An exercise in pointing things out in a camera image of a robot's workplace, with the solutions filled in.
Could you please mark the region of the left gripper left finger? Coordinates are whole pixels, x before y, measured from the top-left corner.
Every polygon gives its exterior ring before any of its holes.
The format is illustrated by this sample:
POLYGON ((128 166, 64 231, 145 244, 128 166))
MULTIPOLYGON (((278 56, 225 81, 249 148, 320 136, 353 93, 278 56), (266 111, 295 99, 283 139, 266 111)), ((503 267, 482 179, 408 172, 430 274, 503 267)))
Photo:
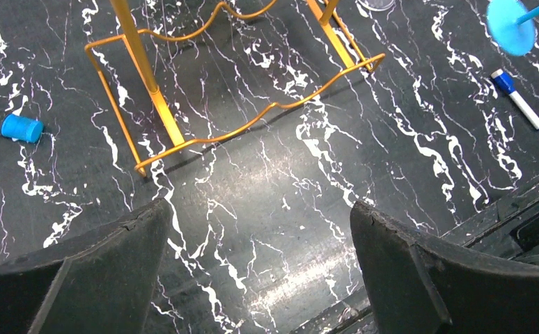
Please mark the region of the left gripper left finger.
POLYGON ((0 333, 140 333, 170 222, 156 200, 0 264, 0 333))

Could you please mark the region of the blue front wine glass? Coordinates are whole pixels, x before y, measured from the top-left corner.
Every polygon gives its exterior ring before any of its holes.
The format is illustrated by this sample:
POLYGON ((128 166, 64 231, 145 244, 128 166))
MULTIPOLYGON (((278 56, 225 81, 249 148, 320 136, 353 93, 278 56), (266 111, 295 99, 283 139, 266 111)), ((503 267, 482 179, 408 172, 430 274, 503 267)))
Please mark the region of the blue front wine glass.
POLYGON ((492 39, 511 56, 524 56, 536 43, 533 19, 539 5, 528 9, 521 1, 494 0, 486 10, 486 22, 492 39))

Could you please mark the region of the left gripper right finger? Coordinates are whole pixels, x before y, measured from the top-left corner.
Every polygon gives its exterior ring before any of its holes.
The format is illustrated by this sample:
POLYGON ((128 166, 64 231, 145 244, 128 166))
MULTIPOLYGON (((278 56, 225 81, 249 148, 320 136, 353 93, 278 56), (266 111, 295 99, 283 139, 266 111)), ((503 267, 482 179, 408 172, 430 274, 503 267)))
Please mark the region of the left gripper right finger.
POLYGON ((539 266, 422 232, 358 201, 352 240, 381 333, 539 333, 539 266))

